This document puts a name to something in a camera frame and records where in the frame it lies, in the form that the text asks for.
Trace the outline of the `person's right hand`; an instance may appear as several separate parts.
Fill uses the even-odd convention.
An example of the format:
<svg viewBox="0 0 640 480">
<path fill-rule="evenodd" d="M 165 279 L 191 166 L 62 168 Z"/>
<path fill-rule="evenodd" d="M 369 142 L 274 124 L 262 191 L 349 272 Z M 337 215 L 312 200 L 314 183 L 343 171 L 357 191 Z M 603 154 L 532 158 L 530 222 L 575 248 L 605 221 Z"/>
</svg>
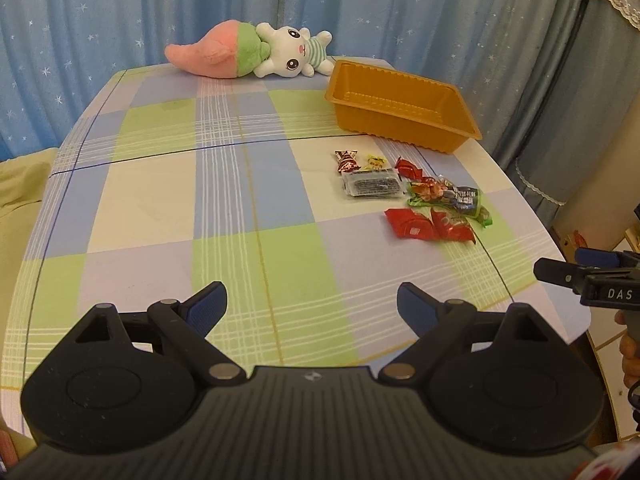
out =
<svg viewBox="0 0 640 480">
<path fill-rule="evenodd" d="M 628 330 L 625 330 L 620 338 L 620 354 L 622 355 L 622 370 L 624 374 L 624 384 L 630 389 L 640 377 L 640 359 L 638 342 L 631 338 Z"/>
</svg>

